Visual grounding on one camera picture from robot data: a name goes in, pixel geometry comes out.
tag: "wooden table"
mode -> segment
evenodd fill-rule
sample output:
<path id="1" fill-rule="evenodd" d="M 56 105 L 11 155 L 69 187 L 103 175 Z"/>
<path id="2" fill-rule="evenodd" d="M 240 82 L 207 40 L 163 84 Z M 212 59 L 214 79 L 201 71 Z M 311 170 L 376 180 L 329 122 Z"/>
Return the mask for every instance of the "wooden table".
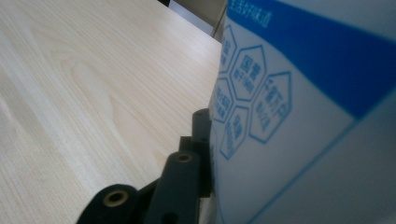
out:
<path id="1" fill-rule="evenodd" d="M 160 176 L 220 43 L 155 0 L 0 2 L 0 223 L 74 223 Z"/>

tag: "black plastic part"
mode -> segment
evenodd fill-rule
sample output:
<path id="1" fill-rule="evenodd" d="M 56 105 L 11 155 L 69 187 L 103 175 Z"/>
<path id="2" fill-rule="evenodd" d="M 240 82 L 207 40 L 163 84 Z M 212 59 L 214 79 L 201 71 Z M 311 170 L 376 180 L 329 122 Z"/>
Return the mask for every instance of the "black plastic part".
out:
<path id="1" fill-rule="evenodd" d="M 198 223 L 199 170 L 198 154 L 183 150 L 170 155 L 144 223 Z"/>
<path id="2" fill-rule="evenodd" d="M 137 191 L 127 185 L 113 185 L 102 189 L 81 214 L 78 224 L 135 223 Z"/>
<path id="3" fill-rule="evenodd" d="M 192 114 L 192 151 L 201 157 L 201 197 L 209 197 L 212 190 L 210 162 L 210 128 L 212 121 L 209 109 L 201 109 Z"/>

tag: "blue hexagon outline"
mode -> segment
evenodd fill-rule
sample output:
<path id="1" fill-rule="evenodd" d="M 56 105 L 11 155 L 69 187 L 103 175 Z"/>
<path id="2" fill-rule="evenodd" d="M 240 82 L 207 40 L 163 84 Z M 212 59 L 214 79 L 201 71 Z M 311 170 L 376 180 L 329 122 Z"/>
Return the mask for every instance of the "blue hexagon outline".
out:
<path id="1" fill-rule="evenodd" d="M 281 73 L 271 74 L 271 75 L 269 75 L 269 76 L 265 79 L 265 81 L 266 81 L 266 80 L 267 80 L 268 78 L 270 78 L 270 77 L 277 77 L 277 76 L 282 76 L 282 75 L 286 75 L 286 74 L 288 74 L 288 78 L 289 78 L 289 111 L 288 111 L 288 114 L 285 116 L 285 118 L 283 118 L 283 119 L 276 125 L 276 127 L 271 131 L 271 133 L 268 135 L 268 137 L 267 137 L 266 140 L 262 140 L 260 137 L 255 136 L 253 133 L 251 133 L 251 124 L 252 124 L 252 122 L 253 122 L 253 111 L 254 111 L 254 109 L 253 109 L 253 108 L 250 109 L 250 121 L 249 121 L 249 126 L 248 126 L 248 135 L 249 135 L 251 138 L 253 138 L 253 139 L 255 139 L 255 140 L 257 140 L 257 141 L 259 141 L 259 142 L 261 142 L 261 143 L 263 143 L 263 144 L 266 144 L 266 143 L 271 139 L 271 137 L 275 134 L 275 132 L 277 131 L 277 129 L 282 125 L 283 121 L 285 121 L 285 119 L 288 117 L 288 115 L 290 114 L 290 112 L 291 112 L 291 110 L 292 110 L 292 98 L 291 98 L 291 72 L 290 72 L 290 71 L 287 71 L 287 72 L 281 72 Z M 260 90 L 261 90 L 261 89 L 263 88 L 263 86 L 265 85 L 265 81 L 262 83 L 261 87 L 259 88 Z M 251 107 L 254 106 L 255 102 L 256 102 L 257 99 L 258 99 L 258 97 L 259 97 L 259 94 L 257 93 L 256 96 L 254 97 L 253 104 L 251 104 Z"/>
<path id="2" fill-rule="evenodd" d="M 227 84 L 228 92 L 230 93 L 230 97 L 231 97 L 231 105 L 230 105 L 229 111 L 227 112 L 227 115 L 224 117 L 224 121 L 222 121 L 221 119 L 215 119 L 215 118 L 213 118 L 213 120 L 218 121 L 220 123 L 225 123 L 225 121 L 231 114 L 230 112 L 233 110 L 233 93 L 231 92 L 231 88 L 230 88 L 230 84 L 228 83 L 228 79 L 226 77 L 220 77 L 220 78 L 218 78 L 217 82 L 219 82 L 221 80 L 225 80 L 225 83 Z"/>
<path id="3" fill-rule="evenodd" d="M 238 49 L 238 45 L 237 45 L 237 43 L 236 43 L 235 36 L 234 36 L 234 34 L 233 34 L 233 28 L 232 28 L 232 26 L 231 26 L 231 25 L 226 26 L 226 27 L 224 28 L 224 30 L 223 30 L 223 33 L 224 33 L 224 31 L 225 31 L 226 29 L 228 29 L 228 28 L 230 28 L 231 38 L 233 39 L 233 44 L 235 45 L 235 49 L 233 50 L 233 55 L 231 56 L 230 63 L 228 64 L 227 69 L 226 69 L 225 71 L 220 71 L 220 70 L 219 70 L 219 74 L 226 74 L 226 73 L 228 73 L 228 71 L 230 70 L 230 66 L 231 66 L 231 64 L 232 64 L 232 62 L 233 62 L 233 58 L 234 58 L 234 56 L 235 56 L 236 50 Z"/>
<path id="4" fill-rule="evenodd" d="M 246 128 L 245 128 L 245 130 L 244 130 L 243 139 L 241 140 L 241 143 L 239 143 L 239 145 L 238 145 L 237 147 L 235 147 L 235 151 L 230 155 L 230 157 L 226 156 L 226 155 L 222 152 L 222 150 L 221 150 L 221 147 L 222 147 L 223 144 L 224 144 L 224 139 L 226 138 L 226 133 L 224 133 L 224 135 L 223 135 L 223 137 L 222 137 L 222 140 L 221 140 L 221 144 L 220 144 L 220 154 L 221 154 L 227 161 L 236 153 L 236 151 L 238 151 L 238 148 L 241 147 L 242 143 L 245 141 L 245 139 L 246 139 L 247 136 L 248 136 L 248 128 L 249 128 L 249 115 L 248 115 L 248 114 L 249 114 L 249 109 L 248 109 L 248 107 L 245 107 L 245 106 L 236 105 L 235 108 L 233 109 L 233 113 L 235 113 L 235 111 L 236 111 L 237 108 L 243 109 L 243 110 L 246 110 L 246 111 L 247 111 L 247 120 L 246 120 L 246 124 L 245 124 L 245 127 L 246 127 Z"/>
<path id="5" fill-rule="evenodd" d="M 264 70 L 264 76 L 262 76 L 262 79 L 261 79 L 260 81 L 258 81 L 258 83 L 259 83 L 258 86 L 259 86 L 259 87 L 260 87 L 260 85 L 261 85 L 261 82 L 264 80 L 265 75 L 267 74 L 267 63 L 266 63 L 266 61 L 265 61 L 264 48 L 262 47 L 262 45 L 256 45 L 256 46 L 253 46 L 253 47 L 248 47 L 248 48 L 240 49 L 239 52 L 238 52 L 238 55 L 236 56 L 236 60 L 235 60 L 235 62 L 233 63 L 233 69 L 231 69 L 232 72 L 230 73 L 230 80 L 231 80 L 231 84 L 233 85 L 233 93 L 235 94 L 236 100 L 245 101 L 245 102 L 251 102 L 252 99 L 254 98 L 254 95 L 256 94 L 257 90 L 260 89 L 260 88 L 256 88 L 256 90 L 253 92 L 253 94 L 251 94 L 251 99 L 242 99 L 242 98 L 238 98 L 238 95 L 236 94 L 236 90 L 235 90 L 235 85 L 233 84 L 233 78 L 232 78 L 232 73 L 233 73 L 233 70 L 235 69 L 236 61 L 238 61 L 238 57 L 239 57 L 239 55 L 241 54 L 241 52 L 244 51 L 244 50 L 256 49 L 256 48 L 259 48 L 259 49 L 262 50 L 262 59 L 263 59 L 264 69 L 265 69 L 265 70 Z"/>

